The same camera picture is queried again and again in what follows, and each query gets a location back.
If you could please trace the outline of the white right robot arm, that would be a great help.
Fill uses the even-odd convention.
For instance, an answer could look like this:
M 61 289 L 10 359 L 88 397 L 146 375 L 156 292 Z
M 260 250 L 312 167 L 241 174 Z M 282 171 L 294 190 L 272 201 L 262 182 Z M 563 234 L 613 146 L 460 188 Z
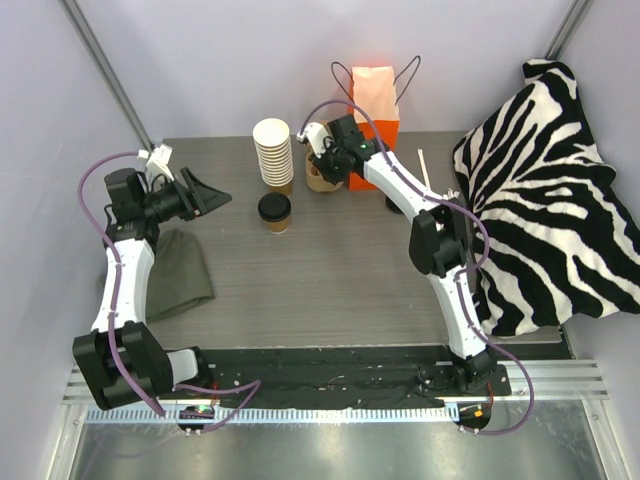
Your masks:
M 389 147 L 366 139 L 352 115 L 324 125 L 307 121 L 297 140 L 311 148 L 312 163 L 324 180 L 336 184 L 355 173 L 379 189 L 410 223 L 409 257 L 430 281 L 448 332 L 451 380 L 457 391 L 483 389 L 495 359 L 480 338 L 468 288 L 468 238 L 461 204 L 434 193 L 418 180 Z

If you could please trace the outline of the brown paper coffee cup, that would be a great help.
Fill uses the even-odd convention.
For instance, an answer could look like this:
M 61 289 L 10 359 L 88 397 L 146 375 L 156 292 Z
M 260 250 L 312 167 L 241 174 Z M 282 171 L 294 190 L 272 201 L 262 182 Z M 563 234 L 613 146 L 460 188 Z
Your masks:
M 284 233 L 290 225 L 291 218 L 286 217 L 279 221 L 267 221 L 264 220 L 263 223 L 266 225 L 267 229 L 273 234 L 281 234 Z

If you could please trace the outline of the black plastic cup lid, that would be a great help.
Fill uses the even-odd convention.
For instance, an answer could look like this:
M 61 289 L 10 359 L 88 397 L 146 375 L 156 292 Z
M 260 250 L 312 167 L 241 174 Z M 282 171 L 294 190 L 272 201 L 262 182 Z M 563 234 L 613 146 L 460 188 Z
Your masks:
M 270 192 L 259 200 L 257 211 L 262 220 L 279 222 L 291 214 L 291 201 L 282 193 Z

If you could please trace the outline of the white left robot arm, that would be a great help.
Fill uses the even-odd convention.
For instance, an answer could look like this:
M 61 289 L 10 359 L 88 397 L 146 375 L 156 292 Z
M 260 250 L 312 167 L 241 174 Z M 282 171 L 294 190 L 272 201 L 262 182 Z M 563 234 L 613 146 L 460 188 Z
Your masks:
M 109 202 L 101 236 L 107 274 L 99 312 L 72 353 L 97 406 L 108 411 L 142 401 L 157 415 L 159 397 L 175 386 L 190 398 L 205 397 L 213 375 L 197 347 L 168 351 L 146 325 L 149 276 L 160 226 L 173 218 L 198 219 L 229 203 L 231 195 L 202 183 L 189 168 L 169 168 L 171 147 L 138 150 L 142 169 L 121 168 L 104 178 Z

